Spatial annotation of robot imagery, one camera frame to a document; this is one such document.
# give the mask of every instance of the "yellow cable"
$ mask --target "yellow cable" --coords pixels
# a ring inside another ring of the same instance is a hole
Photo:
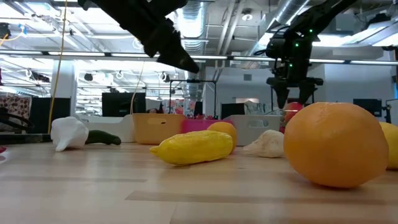
[[[65,24],[67,23],[67,7],[68,7],[68,0],[65,0],[65,10],[63,12],[63,26],[62,26],[62,40],[61,40],[61,53],[60,53],[60,60],[58,62],[58,70],[57,70],[57,75],[55,76],[55,85],[54,85],[54,92],[52,94],[51,98],[51,105],[50,105],[50,114],[49,114],[49,128],[48,128],[48,133],[50,134],[51,132],[51,118],[52,118],[52,112],[54,109],[54,101],[55,101],[55,94],[57,93],[57,85],[58,85],[58,78],[60,76],[60,69],[61,69],[61,61],[62,61],[62,55],[63,55],[63,43],[65,39]]]
[[[132,114],[132,104],[134,102],[134,97],[136,97],[136,93],[137,93],[137,88],[138,88],[139,82],[141,81],[142,72],[144,71],[144,65],[145,65],[145,61],[142,64],[142,69],[141,69],[141,73],[139,74],[139,77],[138,77],[138,82],[137,82],[136,89],[134,90],[134,93],[132,94],[132,98],[131,98],[131,102],[130,102],[130,114]]]
[[[11,39],[4,40],[4,41],[16,40],[16,39],[20,38],[23,35],[23,33],[24,33],[24,28],[21,28],[21,32],[18,34],[18,36],[11,38]]]
[[[0,42],[0,47],[2,46],[2,43],[4,43],[4,41],[6,40],[7,37],[8,37],[8,34],[6,34],[6,35],[4,36],[4,38],[1,40],[1,42]]]

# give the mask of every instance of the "white bin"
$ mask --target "white bin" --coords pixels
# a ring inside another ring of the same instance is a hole
[[[279,131],[280,116],[278,115],[231,115],[225,120],[234,124],[238,146],[247,146],[267,130]]]
[[[132,115],[123,118],[76,116],[90,130],[105,131],[120,138],[123,143],[132,143],[134,139],[134,122]]]

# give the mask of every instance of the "white wall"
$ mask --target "white wall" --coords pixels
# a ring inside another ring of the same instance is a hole
[[[378,60],[390,60],[390,53],[384,52],[384,56]],[[391,82],[393,68],[374,65],[326,64],[312,68],[307,76],[324,79],[324,85],[318,86],[315,92],[316,102],[352,103],[354,98],[377,98],[381,99],[384,105],[386,100],[395,98],[394,86]],[[214,68],[206,68],[208,79],[213,76],[213,73]],[[243,81],[243,74],[247,73],[252,74],[253,81]],[[265,69],[225,69],[217,84],[217,115],[221,115],[221,103],[235,103],[234,98],[258,98],[260,103],[271,103],[270,86],[266,84],[266,79],[271,76],[269,70]],[[290,89],[290,97],[296,98],[298,95],[298,88]],[[214,93],[207,87],[203,101],[204,113],[213,115]],[[274,106],[277,106],[276,94],[274,94]]]
[[[389,53],[378,60],[390,60]],[[326,100],[353,102],[354,98],[395,98],[391,66],[325,65]]]
[[[208,79],[214,73],[214,68],[207,68]],[[243,74],[252,74],[252,81],[243,81]],[[242,70],[240,68],[228,68],[221,74],[217,83],[217,106],[216,114],[221,116],[222,103],[235,103],[235,98],[257,98],[260,103],[271,104],[271,88],[266,83],[268,77],[271,77],[268,69]],[[315,67],[308,72],[309,77],[324,78],[324,65]],[[214,115],[214,92],[213,84],[209,83],[211,88],[206,85],[203,94],[203,112],[206,115]],[[299,89],[291,88],[289,96],[299,97]],[[325,100],[325,88],[319,87],[315,93],[315,101]],[[276,94],[274,93],[274,107],[277,107]]]

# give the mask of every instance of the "red fruit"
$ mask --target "red fruit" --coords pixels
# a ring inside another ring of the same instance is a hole
[[[6,147],[0,146],[0,153],[4,153],[4,151],[5,151],[6,149],[7,149]]]
[[[289,103],[285,108],[285,122],[290,121],[297,112],[303,109],[303,105],[297,102]]]

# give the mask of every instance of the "pink bin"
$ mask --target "pink bin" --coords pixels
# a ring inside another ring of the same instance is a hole
[[[206,130],[210,125],[221,122],[222,120],[200,120],[200,119],[186,119],[182,122],[181,132],[188,133],[191,131],[203,131]]]

